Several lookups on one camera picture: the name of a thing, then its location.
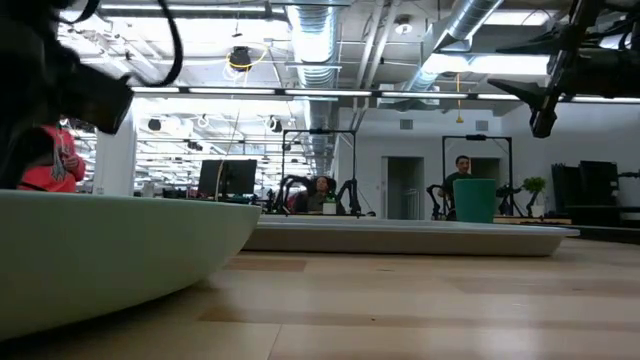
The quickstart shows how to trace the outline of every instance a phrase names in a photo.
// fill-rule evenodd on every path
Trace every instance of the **air duct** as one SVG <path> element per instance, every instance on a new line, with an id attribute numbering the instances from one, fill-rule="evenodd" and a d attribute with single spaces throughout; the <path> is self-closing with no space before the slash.
<path id="1" fill-rule="evenodd" d="M 424 92 L 435 83 L 440 75 L 429 71 L 427 60 L 438 50 L 452 47 L 454 51 L 466 46 L 456 47 L 456 43 L 469 42 L 471 37 L 487 21 L 489 16 L 502 4 L 503 0 L 456 0 L 451 15 L 442 21 L 431 24 L 423 43 L 424 64 L 404 86 L 405 91 Z"/>
<path id="2" fill-rule="evenodd" d="M 336 40 L 338 8 L 331 6 L 288 6 L 292 27 L 295 60 L 310 63 L 298 67 L 298 79 L 303 88 L 330 89 L 336 86 L 337 69 L 318 66 L 337 59 Z M 305 121 L 309 129 L 333 129 L 337 125 L 336 108 L 327 101 L 305 102 Z M 334 137 L 311 136 L 311 149 L 316 172 L 325 174 L 331 167 L 330 148 Z"/>

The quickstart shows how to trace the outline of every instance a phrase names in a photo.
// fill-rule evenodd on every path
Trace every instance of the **man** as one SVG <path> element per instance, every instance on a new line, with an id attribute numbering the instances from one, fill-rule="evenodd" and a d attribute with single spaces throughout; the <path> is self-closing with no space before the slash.
<path id="1" fill-rule="evenodd" d="M 76 182 L 84 178 L 85 163 L 76 154 L 73 136 L 58 126 L 43 126 L 55 142 L 52 166 L 29 169 L 22 178 L 21 190 L 76 192 Z"/>
<path id="2" fill-rule="evenodd" d="M 466 155 L 460 155 L 456 158 L 456 168 L 458 168 L 457 172 L 447 176 L 444 180 L 444 184 L 442 184 L 442 189 L 438 191 L 438 196 L 447 197 L 451 201 L 451 207 L 455 209 L 455 201 L 453 194 L 453 182 L 460 179 L 471 179 L 473 176 L 469 174 L 469 168 L 471 166 L 471 161 L 469 157 Z"/>

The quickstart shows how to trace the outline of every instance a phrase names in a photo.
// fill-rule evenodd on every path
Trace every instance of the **ceiling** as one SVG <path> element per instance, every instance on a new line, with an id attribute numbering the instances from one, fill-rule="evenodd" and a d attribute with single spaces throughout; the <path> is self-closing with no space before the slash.
<path id="1" fill-rule="evenodd" d="M 448 16 L 453 1 L 443 0 L 438 12 L 438 1 L 404 1 L 398 14 L 410 15 L 412 31 L 400 35 L 392 31 L 384 48 L 384 63 L 378 67 L 374 86 L 399 84 L 408 80 L 422 65 L 421 44 L 427 24 Z M 154 1 L 127 1 L 126 4 L 154 4 Z M 216 4 L 205 0 L 173 0 L 178 4 Z M 104 5 L 123 2 L 103 1 Z M 507 0 L 485 25 L 486 34 L 478 37 L 491 45 L 491 26 L 509 25 L 523 28 L 521 41 L 526 34 L 541 31 L 550 16 L 568 7 L 570 1 Z M 353 88 L 358 66 L 364 50 L 364 39 L 370 29 L 370 17 L 375 1 L 356 0 L 343 7 L 339 22 L 339 76 L 340 88 Z M 63 15 L 74 18 L 77 11 Z M 160 17 L 104 16 L 104 11 L 81 24 L 61 25 L 60 41 L 77 51 L 83 62 L 119 77 L 128 72 L 140 74 L 147 80 L 159 80 L 169 71 L 173 60 L 173 43 L 165 19 Z M 184 43 L 185 64 L 176 81 L 178 86 L 223 86 L 223 87 L 296 87 L 298 86 L 294 49 L 289 25 L 283 21 L 236 20 L 193 18 L 177 19 Z M 236 46 L 247 46 L 252 61 L 256 64 L 247 73 L 229 69 L 227 55 Z M 486 84 L 492 73 L 464 72 L 459 78 L 439 77 L 436 85 L 443 91 L 491 92 L 497 90 Z M 525 76 L 527 80 L 544 81 L 544 76 Z M 490 118 L 506 113 L 514 104 L 492 102 L 468 102 L 465 109 L 484 111 L 479 116 Z M 457 101 L 442 101 L 434 107 L 441 114 L 458 108 Z M 342 108 L 340 118 L 351 118 L 351 109 Z M 134 114 L 139 126 L 138 166 L 136 187 L 145 181 L 165 185 L 184 186 L 197 184 L 200 164 L 203 159 L 217 159 L 227 153 L 230 158 L 255 158 L 259 161 L 257 180 L 260 187 L 275 185 L 282 173 L 282 134 L 271 130 L 272 121 L 280 122 L 283 129 L 306 129 L 304 100 L 224 100 L 193 98 L 139 98 L 134 103 Z M 398 113 L 376 109 L 372 104 L 367 112 L 361 131 L 366 134 L 384 134 L 385 125 L 379 119 Z M 420 118 L 420 113 L 409 114 Z M 149 128 L 150 120 L 159 120 L 160 131 Z M 430 131 L 425 129 L 413 134 Z M 90 183 L 95 163 L 95 134 L 74 130 L 77 146 L 87 159 Z M 312 173 L 314 159 L 309 156 L 308 136 L 300 136 L 293 143 L 287 156 L 285 172 L 306 175 Z"/>

